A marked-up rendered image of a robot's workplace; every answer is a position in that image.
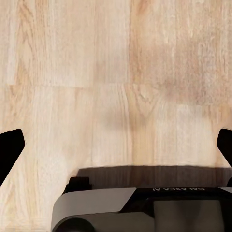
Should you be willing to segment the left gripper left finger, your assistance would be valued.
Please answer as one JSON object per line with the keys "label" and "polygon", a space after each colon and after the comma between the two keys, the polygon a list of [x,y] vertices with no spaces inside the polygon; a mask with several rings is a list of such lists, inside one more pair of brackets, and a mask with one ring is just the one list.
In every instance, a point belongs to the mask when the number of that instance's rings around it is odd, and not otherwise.
{"label": "left gripper left finger", "polygon": [[0,134],[0,187],[25,147],[21,129]]}

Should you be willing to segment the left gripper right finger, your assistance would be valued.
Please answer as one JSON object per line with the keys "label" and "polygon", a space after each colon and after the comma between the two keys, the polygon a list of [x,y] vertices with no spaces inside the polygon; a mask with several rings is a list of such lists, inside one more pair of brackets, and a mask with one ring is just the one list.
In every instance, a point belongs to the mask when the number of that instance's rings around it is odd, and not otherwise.
{"label": "left gripper right finger", "polygon": [[220,129],[217,146],[232,167],[232,130]]}

